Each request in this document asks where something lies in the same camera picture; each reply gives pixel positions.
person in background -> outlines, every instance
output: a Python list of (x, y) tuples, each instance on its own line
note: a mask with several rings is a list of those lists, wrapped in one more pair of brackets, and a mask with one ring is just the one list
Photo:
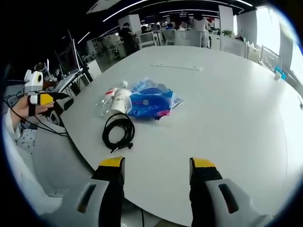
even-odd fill
[(149, 31), (147, 31), (147, 27), (146, 26), (142, 26), (141, 27), (141, 34), (144, 34), (144, 33), (148, 33)]
[(186, 31), (185, 28), (181, 27), (182, 21), (177, 20), (177, 21), (175, 22), (175, 24), (176, 24), (176, 26), (174, 27), (174, 29), (175, 29), (176, 31)]
[(121, 40), (124, 42), (124, 48), (126, 55), (131, 55), (137, 51), (137, 43), (135, 41), (135, 35), (132, 33), (129, 28), (129, 23), (124, 23), (123, 28), (120, 32)]
[(171, 22), (169, 22), (169, 23), (167, 24), (167, 26), (166, 26), (166, 30), (170, 30), (170, 29), (172, 29), (172, 28), (173, 28), (173, 25), (172, 25)]
[(194, 31), (202, 32), (202, 47), (208, 47), (208, 22), (201, 14), (194, 14)]

plastic bottle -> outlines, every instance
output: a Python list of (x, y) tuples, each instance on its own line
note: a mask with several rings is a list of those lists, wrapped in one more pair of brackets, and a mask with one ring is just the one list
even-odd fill
[(113, 98), (115, 92), (120, 88), (127, 88), (128, 83), (126, 81), (122, 81), (121, 83), (117, 84), (116, 86), (111, 87), (101, 98), (101, 100), (96, 103), (96, 113), (97, 116), (105, 116), (109, 113), (110, 107), (113, 103)]
[(112, 98), (115, 95), (115, 91), (117, 91), (119, 88), (127, 88), (127, 86), (128, 86), (128, 83), (125, 80), (123, 80), (118, 86), (110, 88), (105, 93), (105, 96), (103, 99), (108, 100), (108, 99)]

human hand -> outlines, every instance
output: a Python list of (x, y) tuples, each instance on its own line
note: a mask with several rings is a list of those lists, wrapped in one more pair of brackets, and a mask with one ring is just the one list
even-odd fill
[[(47, 104), (47, 105), (36, 105), (35, 113), (43, 113), (48, 110), (48, 108), (52, 108), (53, 103)], [(17, 113), (15, 114), (13, 111), (11, 112), (11, 119), (13, 123), (14, 130), (16, 129), (18, 123), (20, 122), (21, 118), (27, 118), (28, 117), (28, 100), (27, 96), (24, 96), (18, 100), (18, 102), (14, 105), (13, 110)]]
[(49, 87), (55, 87), (58, 84), (58, 82), (55, 81), (45, 81), (43, 83), (43, 90), (49, 88)]

window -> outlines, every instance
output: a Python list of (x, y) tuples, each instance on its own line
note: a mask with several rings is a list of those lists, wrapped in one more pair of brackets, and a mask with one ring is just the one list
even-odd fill
[(233, 33), (235, 34), (235, 36), (238, 35), (237, 15), (233, 16)]
[(303, 56), (300, 47), (296, 43), (293, 43), (293, 57), (290, 70), (303, 83)]
[(276, 54), (280, 51), (280, 24), (278, 16), (269, 7), (257, 8), (257, 45), (265, 46)]

desk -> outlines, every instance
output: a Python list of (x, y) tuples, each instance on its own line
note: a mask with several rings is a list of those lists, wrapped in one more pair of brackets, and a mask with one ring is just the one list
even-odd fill
[[(159, 63), (162, 67), (152, 66)], [(201, 71), (190, 69), (201, 66)], [(160, 121), (134, 120), (134, 147), (110, 154), (102, 141), (106, 119), (94, 114), (95, 104), (118, 81), (132, 84), (145, 77), (164, 83), (185, 101)], [(214, 162), (223, 178), (231, 178), (266, 214), (277, 213), (302, 171), (303, 115), (297, 92), (262, 66), (217, 50), (144, 48), (89, 84), (62, 120), (94, 169), (105, 158), (125, 157), (129, 201), (185, 226), (192, 221), (190, 157)]]

